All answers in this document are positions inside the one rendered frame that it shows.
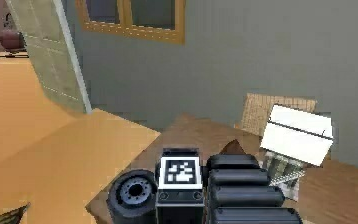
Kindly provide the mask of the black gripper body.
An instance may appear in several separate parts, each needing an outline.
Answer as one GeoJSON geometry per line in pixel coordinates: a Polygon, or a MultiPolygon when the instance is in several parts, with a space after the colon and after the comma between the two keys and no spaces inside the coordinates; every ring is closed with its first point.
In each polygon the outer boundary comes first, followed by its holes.
{"type": "Polygon", "coordinates": [[[154,174],[138,169],[122,174],[111,185],[107,207],[113,224],[156,224],[157,186],[154,174]]]}

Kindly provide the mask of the dark striped cloth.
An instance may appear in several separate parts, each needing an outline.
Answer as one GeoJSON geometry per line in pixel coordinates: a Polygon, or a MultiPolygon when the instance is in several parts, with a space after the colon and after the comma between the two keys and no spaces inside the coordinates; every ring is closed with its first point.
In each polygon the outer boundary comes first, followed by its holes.
{"type": "Polygon", "coordinates": [[[24,206],[0,214],[0,224],[20,224],[24,214],[30,206],[31,204],[27,203],[24,206]]]}

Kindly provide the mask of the light wooden chair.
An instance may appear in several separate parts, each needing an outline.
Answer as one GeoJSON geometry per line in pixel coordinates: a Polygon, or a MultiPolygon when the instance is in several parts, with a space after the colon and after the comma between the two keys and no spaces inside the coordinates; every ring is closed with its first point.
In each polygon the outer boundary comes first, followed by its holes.
{"type": "Polygon", "coordinates": [[[303,97],[248,93],[245,97],[242,119],[238,127],[248,133],[263,136],[267,120],[274,104],[305,112],[313,112],[316,108],[317,101],[303,97]]]}

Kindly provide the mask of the pale green room door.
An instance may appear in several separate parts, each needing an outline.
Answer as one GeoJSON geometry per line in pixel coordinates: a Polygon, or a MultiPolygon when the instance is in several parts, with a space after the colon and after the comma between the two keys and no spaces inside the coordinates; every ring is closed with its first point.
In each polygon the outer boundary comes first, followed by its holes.
{"type": "Polygon", "coordinates": [[[90,114],[92,107],[63,0],[5,1],[23,34],[44,95],[67,109],[90,114]]]}

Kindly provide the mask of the white open laptop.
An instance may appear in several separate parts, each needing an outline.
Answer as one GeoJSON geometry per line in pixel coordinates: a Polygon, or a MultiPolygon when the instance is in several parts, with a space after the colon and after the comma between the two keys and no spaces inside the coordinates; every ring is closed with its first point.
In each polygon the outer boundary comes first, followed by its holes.
{"type": "Polygon", "coordinates": [[[274,104],[260,143],[271,184],[299,179],[305,165],[320,166],[333,142],[330,117],[274,104]]]}

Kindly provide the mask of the wooden framed window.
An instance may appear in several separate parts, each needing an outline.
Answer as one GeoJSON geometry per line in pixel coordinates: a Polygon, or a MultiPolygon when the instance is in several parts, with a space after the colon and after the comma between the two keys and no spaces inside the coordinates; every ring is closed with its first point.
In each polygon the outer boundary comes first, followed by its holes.
{"type": "Polygon", "coordinates": [[[185,43],[186,0],[74,0],[83,30],[185,43]]]}

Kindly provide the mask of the dark red round chair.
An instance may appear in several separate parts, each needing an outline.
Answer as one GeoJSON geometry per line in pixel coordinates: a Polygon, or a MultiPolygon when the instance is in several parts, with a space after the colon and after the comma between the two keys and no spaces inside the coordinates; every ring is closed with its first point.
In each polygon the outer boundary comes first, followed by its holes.
{"type": "Polygon", "coordinates": [[[14,29],[14,21],[10,13],[5,15],[3,30],[0,31],[0,44],[6,52],[5,58],[29,57],[29,55],[21,55],[21,52],[26,52],[26,42],[23,34],[14,29]]]}

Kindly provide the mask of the brown wooden table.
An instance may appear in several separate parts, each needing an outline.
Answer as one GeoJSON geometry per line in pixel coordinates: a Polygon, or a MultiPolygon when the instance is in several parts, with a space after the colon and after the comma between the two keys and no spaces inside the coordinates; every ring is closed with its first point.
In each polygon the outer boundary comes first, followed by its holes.
{"type": "MultiPolygon", "coordinates": [[[[256,135],[183,114],[118,173],[153,170],[161,151],[169,147],[197,147],[203,160],[221,151],[246,152],[260,159],[259,145],[256,135]]],[[[284,205],[296,209],[306,224],[358,224],[358,168],[327,158],[300,179],[298,200],[284,205]]]]}

